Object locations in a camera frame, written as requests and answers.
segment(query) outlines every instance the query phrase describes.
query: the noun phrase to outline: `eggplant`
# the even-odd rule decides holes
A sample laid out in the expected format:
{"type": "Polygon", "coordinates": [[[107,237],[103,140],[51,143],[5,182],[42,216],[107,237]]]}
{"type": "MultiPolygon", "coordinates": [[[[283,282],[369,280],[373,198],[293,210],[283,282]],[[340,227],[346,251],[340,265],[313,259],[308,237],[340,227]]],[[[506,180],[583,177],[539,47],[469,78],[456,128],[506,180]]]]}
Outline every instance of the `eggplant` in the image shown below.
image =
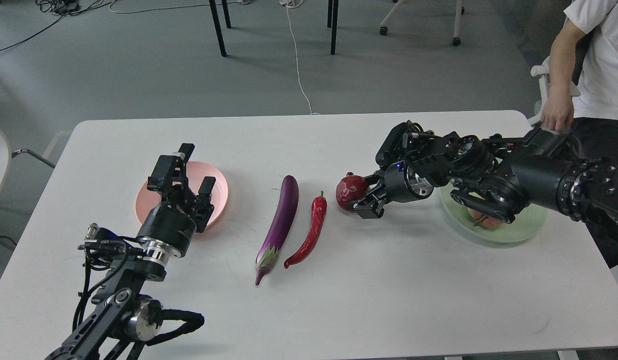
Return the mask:
{"type": "Polygon", "coordinates": [[[298,209],[298,182],[296,178],[287,175],[282,179],[280,186],[280,199],[277,201],[277,209],[271,226],[265,237],[265,241],[256,256],[256,286],[261,283],[263,277],[270,273],[280,255],[282,244],[294,222],[298,209]]]}

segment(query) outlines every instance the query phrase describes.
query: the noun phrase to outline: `black table leg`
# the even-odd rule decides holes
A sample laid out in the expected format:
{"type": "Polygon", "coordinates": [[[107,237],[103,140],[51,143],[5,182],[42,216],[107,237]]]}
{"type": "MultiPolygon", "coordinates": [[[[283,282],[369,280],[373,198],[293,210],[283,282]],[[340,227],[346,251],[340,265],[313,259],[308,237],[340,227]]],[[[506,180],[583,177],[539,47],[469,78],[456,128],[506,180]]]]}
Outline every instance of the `black table leg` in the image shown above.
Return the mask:
{"type": "Polygon", "coordinates": [[[213,26],[215,27],[215,36],[218,37],[218,46],[220,46],[220,55],[227,56],[225,50],[225,40],[223,39],[223,30],[220,28],[220,19],[218,18],[218,9],[216,8],[216,0],[209,0],[209,8],[211,8],[211,16],[213,17],[213,26]]]}
{"type": "Polygon", "coordinates": [[[331,19],[331,54],[336,54],[336,30],[338,30],[338,2],[333,0],[333,18],[331,19]]]}
{"type": "Polygon", "coordinates": [[[327,4],[327,28],[332,27],[332,14],[334,13],[334,0],[329,0],[327,4]]]}
{"type": "Polygon", "coordinates": [[[231,20],[229,20],[229,7],[227,7],[227,0],[222,0],[222,13],[224,14],[224,24],[227,29],[231,29],[231,20]]]}

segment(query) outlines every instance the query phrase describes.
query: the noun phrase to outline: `white cable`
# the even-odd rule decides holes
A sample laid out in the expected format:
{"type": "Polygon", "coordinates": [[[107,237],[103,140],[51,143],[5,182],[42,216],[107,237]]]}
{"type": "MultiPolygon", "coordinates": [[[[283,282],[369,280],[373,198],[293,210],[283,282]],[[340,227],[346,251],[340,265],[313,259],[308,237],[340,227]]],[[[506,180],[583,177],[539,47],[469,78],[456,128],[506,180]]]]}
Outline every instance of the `white cable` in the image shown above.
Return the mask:
{"type": "MultiPolygon", "coordinates": [[[[140,14],[144,12],[152,12],[155,10],[172,10],[172,9],[185,9],[185,8],[208,7],[209,6],[209,4],[197,4],[197,5],[185,5],[185,6],[172,6],[172,7],[157,7],[155,9],[144,9],[144,10],[137,10],[137,11],[116,11],[112,9],[111,7],[119,1],[120,0],[113,0],[109,3],[108,9],[110,12],[115,13],[115,14],[140,14]]],[[[236,0],[236,1],[227,2],[227,4],[238,3],[238,4],[247,5],[250,2],[251,0],[236,0]]]]}
{"type": "Polygon", "coordinates": [[[299,7],[300,5],[303,4],[304,0],[300,0],[300,2],[298,2],[298,5],[296,5],[296,1],[295,0],[279,0],[280,5],[286,7],[287,9],[295,9],[297,7],[299,7]]]}
{"type": "Polygon", "coordinates": [[[302,95],[304,95],[304,98],[307,100],[307,103],[309,104],[309,115],[311,116],[320,115],[318,112],[312,111],[311,101],[309,101],[309,98],[307,97],[307,94],[305,93],[305,90],[303,89],[303,85],[300,83],[300,65],[298,64],[298,45],[296,44],[296,37],[294,35],[294,30],[291,28],[291,18],[289,16],[289,9],[294,9],[294,7],[288,7],[288,6],[286,7],[286,18],[287,20],[289,20],[289,31],[291,32],[291,38],[293,39],[293,48],[295,49],[295,71],[296,73],[298,73],[298,85],[300,86],[300,91],[302,91],[302,95]]]}

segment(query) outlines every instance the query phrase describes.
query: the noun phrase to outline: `person's arm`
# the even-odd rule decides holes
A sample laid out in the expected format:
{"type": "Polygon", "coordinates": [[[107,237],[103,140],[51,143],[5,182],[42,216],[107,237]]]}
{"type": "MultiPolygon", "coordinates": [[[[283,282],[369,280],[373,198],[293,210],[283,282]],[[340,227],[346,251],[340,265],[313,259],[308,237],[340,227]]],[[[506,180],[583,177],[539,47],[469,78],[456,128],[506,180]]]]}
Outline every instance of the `person's arm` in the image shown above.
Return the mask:
{"type": "Polygon", "coordinates": [[[551,45],[549,53],[549,96],[540,121],[559,133],[574,122],[574,103],[569,92],[576,62],[576,43],[585,36],[574,23],[567,21],[551,45]]]}

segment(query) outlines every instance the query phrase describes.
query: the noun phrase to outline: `white table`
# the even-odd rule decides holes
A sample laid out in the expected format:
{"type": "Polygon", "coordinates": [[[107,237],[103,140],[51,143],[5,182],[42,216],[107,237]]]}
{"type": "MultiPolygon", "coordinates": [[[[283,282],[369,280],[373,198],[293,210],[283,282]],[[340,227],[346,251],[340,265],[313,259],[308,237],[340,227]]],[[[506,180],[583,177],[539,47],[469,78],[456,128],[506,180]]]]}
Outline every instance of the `white table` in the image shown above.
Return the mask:
{"type": "Polygon", "coordinates": [[[387,205],[382,219],[334,201],[347,171],[376,170],[389,130],[411,119],[438,135],[519,137],[515,111],[98,120],[74,130],[0,281],[0,359],[43,359],[71,333],[90,223],[140,228],[135,198],[159,155],[183,142],[215,165],[229,203],[167,279],[143,294],[202,312],[193,333],[146,348],[144,360],[329,360],[618,347],[618,285],[582,223],[550,211],[515,246],[468,237],[439,194],[387,205]],[[299,248],[312,199],[329,210],[309,257],[282,260],[259,287],[254,260],[282,178],[300,203],[281,258],[299,248]]]}

